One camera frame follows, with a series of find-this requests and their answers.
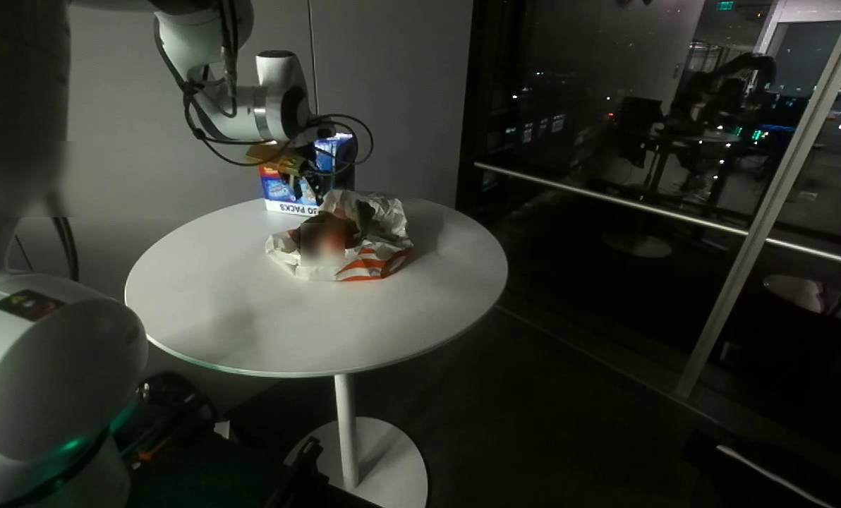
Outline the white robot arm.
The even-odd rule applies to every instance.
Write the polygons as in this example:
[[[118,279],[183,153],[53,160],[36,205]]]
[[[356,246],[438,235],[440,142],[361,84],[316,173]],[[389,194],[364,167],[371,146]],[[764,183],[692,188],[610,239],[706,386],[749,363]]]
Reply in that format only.
[[[0,508],[128,499],[111,423],[148,363],[142,320],[64,276],[15,270],[8,243],[64,176],[73,2],[148,11],[183,104],[221,143],[307,131],[299,59],[263,50],[237,83],[251,0],[0,0]]]

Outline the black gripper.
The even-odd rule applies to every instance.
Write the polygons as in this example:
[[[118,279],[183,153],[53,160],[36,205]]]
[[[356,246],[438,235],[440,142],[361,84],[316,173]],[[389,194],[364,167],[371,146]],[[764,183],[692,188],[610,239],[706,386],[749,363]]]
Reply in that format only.
[[[316,177],[310,159],[301,150],[280,146],[266,170],[276,176],[294,194],[301,193],[306,183]]]

